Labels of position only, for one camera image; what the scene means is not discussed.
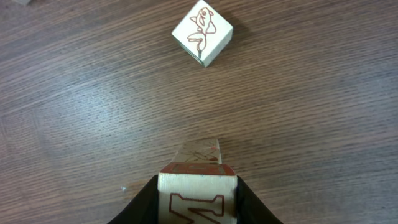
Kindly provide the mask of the red letter I block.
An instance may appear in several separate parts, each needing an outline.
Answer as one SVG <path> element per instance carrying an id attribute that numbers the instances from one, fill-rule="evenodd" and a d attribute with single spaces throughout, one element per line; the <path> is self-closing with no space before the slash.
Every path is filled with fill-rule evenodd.
<path id="1" fill-rule="evenodd" d="M 158 174 L 159 223 L 237 223 L 238 177 L 225 164 L 172 162 Z"/>

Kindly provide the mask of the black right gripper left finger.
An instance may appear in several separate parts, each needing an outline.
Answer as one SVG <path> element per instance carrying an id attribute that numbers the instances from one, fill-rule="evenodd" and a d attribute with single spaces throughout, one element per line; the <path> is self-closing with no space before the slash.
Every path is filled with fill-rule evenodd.
<path id="1" fill-rule="evenodd" d="M 158 175 L 153 176 L 108 224 L 158 224 Z"/>

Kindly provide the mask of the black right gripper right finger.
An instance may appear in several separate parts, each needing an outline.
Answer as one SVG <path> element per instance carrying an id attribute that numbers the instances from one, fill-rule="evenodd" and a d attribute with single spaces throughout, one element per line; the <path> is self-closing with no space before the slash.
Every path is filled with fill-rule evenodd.
<path id="1" fill-rule="evenodd" d="M 238 176 L 237 224 L 283 224 Z"/>

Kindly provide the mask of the green letter J block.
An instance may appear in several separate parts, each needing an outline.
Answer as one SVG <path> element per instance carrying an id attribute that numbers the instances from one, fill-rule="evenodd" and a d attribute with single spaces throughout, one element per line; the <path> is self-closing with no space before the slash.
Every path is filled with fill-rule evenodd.
<path id="1" fill-rule="evenodd" d="M 221 164 L 222 156 L 217 139 L 185 142 L 171 162 Z"/>

